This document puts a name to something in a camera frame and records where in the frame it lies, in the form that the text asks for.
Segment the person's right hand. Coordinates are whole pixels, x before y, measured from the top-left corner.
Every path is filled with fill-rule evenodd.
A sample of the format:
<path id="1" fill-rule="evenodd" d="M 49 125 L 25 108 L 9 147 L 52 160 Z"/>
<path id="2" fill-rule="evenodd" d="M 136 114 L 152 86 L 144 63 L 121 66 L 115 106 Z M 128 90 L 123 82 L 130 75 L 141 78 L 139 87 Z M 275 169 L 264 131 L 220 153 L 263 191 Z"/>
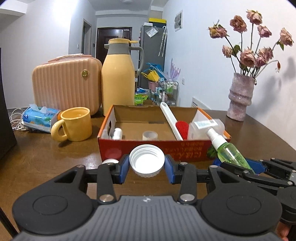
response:
<path id="1" fill-rule="evenodd" d="M 276 227 L 276 234 L 285 241 L 296 240 L 295 234 L 295 225 L 288 225 L 282 222 L 279 222 Z"/>

